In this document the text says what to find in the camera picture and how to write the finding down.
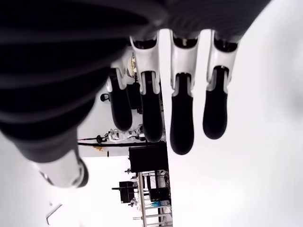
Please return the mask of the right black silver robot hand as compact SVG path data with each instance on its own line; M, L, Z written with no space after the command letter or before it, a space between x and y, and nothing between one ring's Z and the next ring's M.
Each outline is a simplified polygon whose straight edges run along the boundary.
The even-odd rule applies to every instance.
M171 38L170 143L194 142L193 95L200 32L211 31L203 129L220 138L239 41L267 0L3 0L0 131L51 185L87 184L77 127L106 86L114 123L132 126L123 55L132 47L149 142L162 137L159 31Z

